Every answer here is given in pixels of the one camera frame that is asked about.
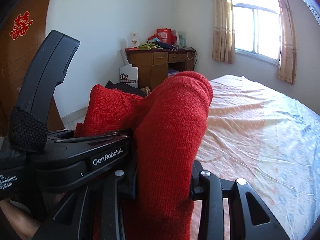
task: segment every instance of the metal screw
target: metal screw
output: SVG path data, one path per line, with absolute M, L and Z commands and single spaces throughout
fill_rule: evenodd
M 211 175 L 210 171 L 201 171 L 201 175 L 204 177 L 209 177 Z
M 247 183 L 247 181 L 244 178 L 239 178 L 239 179 L 237 179 L 237 183 L 240 185 L 245 185 Z
M 118 177 L 121 177 L 124 175 L 124 171 L 123 170 L 117 170 L 115 171 L 115 175 L 118 176 Z

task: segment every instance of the black cloth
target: black cloth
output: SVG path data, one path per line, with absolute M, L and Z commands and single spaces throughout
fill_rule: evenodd
M 174 46 L 167 43 L 163 43 L 161 41 L 153 41 L 153 43 L 160 46 L 163 49 L 174 49 Z
M 117 83 L 117 84 L 113 84 L 111 81 L 108 82 L 108 84 L 105 86 L 105 88 L 108 89 L 119 89 L 125 93 L 129 93 L 129 94 L 133 94 L 133 95 L 138 95 L 141 96 L 143 98 L 145 98 L 147 96 L 147 94 L 145 92 L 143 92 L 141 89 L 139 88 L 134 88 L 128 84 L 125 83 Z

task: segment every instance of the red box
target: red box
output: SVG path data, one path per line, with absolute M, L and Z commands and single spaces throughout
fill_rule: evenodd
M 170 45 L 175 44 L 175 41 L 177 39 L 176 36 L 172 35 L 171 29 L 168 29 L 168 28 L 158 29 L 157 36 L 159 37 L 161 42 L 167 43 Z
M 131 50 L 139 50 L 139 48 L 127 48 L 127 49 L 124 49 L 125 51 L 131 51 Z

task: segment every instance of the white wall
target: white wall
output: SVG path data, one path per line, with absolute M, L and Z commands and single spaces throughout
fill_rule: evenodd
M 289 0 L 296 22 L 298 67 L 295 86 L 275 77 L 276 66 L 236 54 L 235 64 L 212 59 L 213 0 L 176 0 L 174 14 L 179 31 L 187 34 L 187 46 L 199 55 L 196 71 L 209 80 L 232 74 L 260 82 L 295 98 L 320 114 L 320 26 L 303 0 Z
M 119 81 L 120 48 L 130 32 L 146 40 L 157 28 L 173 28 L 173 0 L 50 0 L 46 35 L 54 29 L 81 44 L 63 84 L 55 90 L 60 116 L 88 106 L 90 91 Z

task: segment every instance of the red sweater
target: red sweater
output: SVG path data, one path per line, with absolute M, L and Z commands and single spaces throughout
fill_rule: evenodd
M 75 136 L 131 128 L 137 143 L 138 197 L 123 203 L 127 240 L 190 239 L 192 163 L 212 96 L 209 82 L 195 72 L 165 80 L 146 98 L 100 85 L 92 89 Z

